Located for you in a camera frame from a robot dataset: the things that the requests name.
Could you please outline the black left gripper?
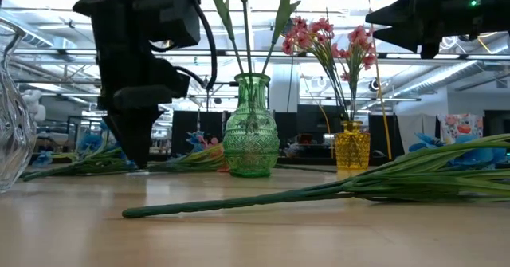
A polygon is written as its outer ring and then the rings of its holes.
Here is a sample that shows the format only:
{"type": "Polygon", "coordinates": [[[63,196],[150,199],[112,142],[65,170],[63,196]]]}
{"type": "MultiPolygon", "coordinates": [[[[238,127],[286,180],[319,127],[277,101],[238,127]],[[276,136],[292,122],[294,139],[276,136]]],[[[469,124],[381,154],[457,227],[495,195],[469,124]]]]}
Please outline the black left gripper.
{"type": "Polygon", "coordinates": [[[132,4],[79,0],[73,10],[92,21],[101,79],[98,105],[108,112],[103,121],[126,156],[145,168],[151,130],[162,115],[159,105],[186,96],[190,78],[155,57],[132,4]]]}

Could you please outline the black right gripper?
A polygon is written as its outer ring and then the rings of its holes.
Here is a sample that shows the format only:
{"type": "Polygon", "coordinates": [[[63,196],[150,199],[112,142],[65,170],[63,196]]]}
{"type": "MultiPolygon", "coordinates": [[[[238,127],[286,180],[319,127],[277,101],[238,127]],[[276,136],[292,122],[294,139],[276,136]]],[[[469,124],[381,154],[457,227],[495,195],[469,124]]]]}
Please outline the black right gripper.
{"type": "Polygon", "coordinates": [[[444,37],[509,31],[509,0],[397,0],[365,17],[377,25],[399,25],[414,13],[419,26],[390,26],[373,37],[416,53],[422,58],[439,53],[444,37]]]}

